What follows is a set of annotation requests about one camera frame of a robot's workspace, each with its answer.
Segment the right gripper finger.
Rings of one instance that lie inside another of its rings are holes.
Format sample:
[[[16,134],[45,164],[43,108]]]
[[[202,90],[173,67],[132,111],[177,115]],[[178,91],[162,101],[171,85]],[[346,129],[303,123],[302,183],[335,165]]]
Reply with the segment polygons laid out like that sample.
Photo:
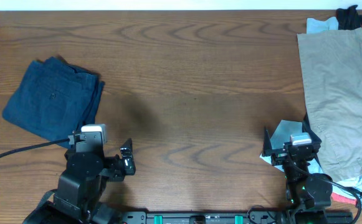
[[[309,122],[309,118],[308,118],[307,114],[304,116],[304,119],[302,121],[302,131],[304,133],[308,133],[308,135],[310,136],[310,138],[313,142],[320,141],[320,138],[312,131],[312,129],[310,127],[310,122]]]
[[[270,156],[272,154],[272,143],[270,142],[270,136],[268,129],[264,128],[264,142],[262,148],[262,156]]]

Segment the navy blue shorts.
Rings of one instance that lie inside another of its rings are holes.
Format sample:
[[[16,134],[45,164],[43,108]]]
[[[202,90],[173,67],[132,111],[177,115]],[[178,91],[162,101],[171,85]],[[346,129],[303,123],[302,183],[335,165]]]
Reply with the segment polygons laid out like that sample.
[[[2,117],[48,141],[93,124],[105,83],[84,68],[55,57],[32,61]]]

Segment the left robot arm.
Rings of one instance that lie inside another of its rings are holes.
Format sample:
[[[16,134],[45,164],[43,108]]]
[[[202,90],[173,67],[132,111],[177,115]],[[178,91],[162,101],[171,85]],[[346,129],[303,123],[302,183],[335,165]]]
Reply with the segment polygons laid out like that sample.
[[[71,139],[75,150],[69,153],[66,169],[56,189],[44,194],[38,206],[23,221],[26,224],[120,223],[121,214],[100,202],[107,182],[122,182],[134,175],[133,142],[127,139],[120,155],[105,157],[103,141]]]

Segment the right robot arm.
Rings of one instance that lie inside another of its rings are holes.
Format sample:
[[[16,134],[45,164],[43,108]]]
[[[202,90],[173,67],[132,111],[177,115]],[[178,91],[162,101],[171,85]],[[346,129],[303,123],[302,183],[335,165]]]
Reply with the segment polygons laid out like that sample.
[[[286,179],[286,199],[290,205],[275,215],[276,223],[326,223],[325,208],[331,205],[331,177],[309,173],[310,161],[317,159],[322,140],[312,131],[308,117],[302,132],[290,136],[281,148],[274,148],[264,129],[262,155],[272,166],[281,166]]]

